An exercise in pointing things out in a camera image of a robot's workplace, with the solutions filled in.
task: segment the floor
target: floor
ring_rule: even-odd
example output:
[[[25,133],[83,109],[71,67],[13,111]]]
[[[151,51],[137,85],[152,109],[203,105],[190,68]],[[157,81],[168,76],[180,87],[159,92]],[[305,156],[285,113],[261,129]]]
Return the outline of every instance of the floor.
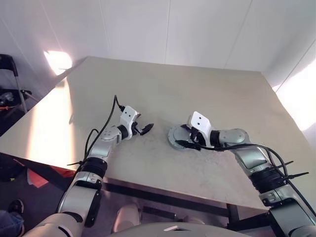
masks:
[[[1,182],[0,183],[0,208],[6,209],[8,204],[15,198],[20,198],[25,203],[25,227],[26,230],[31,229],[41,220],[48,215],[55,212],[56,207],[63,192],[48,183],[40,188],[36,188],[33,185],[29,185],[26,177],[26,170],[24,170],[13,182]],[[183,218],[186,215],[199,217],[206,224],[224,227],[227,224],[228,219],[204,212],[187,210],[184,208],[178,208],[170,205],[156,203],[152,201],[142,200],[125,195],[109,193],[103,191],[103,197],[101,200],[101,207],[99,210],[98,218],[92,228],[86,228],[83,231],[82,236],[95,236],[105,237],[110,234],[112,225],[114,223],[117,211],[125,204],[135,202],[142,206],[149,206],[160,210],[173,212],[179,218]],[[214,205],[225,207],[224,203],[214,202]],[[247,218],[253,215],[262,213],[260,210],[238,207],[239,215],[241,218]],[[158,217],[151,214],[143,214],[143,223],[150,222],[167,222],[169,219]],[[261,228],[254,231],[244,232],[254,237],[273,237],[271,228]]]

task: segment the table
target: table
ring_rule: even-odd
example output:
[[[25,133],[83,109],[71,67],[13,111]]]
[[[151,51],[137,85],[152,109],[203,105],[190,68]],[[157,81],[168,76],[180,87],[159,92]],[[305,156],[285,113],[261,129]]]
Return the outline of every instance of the table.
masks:
[[[181,152],[169,145],[169,128],[199,111],[217,129],[242,128],[254,143],[294,160],[289,173],[309,171],[293,182],[315,208],[315,155],[258,72],[88,57],[0,138],[0,152],[75,170],[67,164],[83,158],[87,135],[103,126],[115,94],[142,114],[139,124],[155,125],[116,148],[108,178],[264,209],[230,152]],[[119,116],[117,108],[110,125]]]

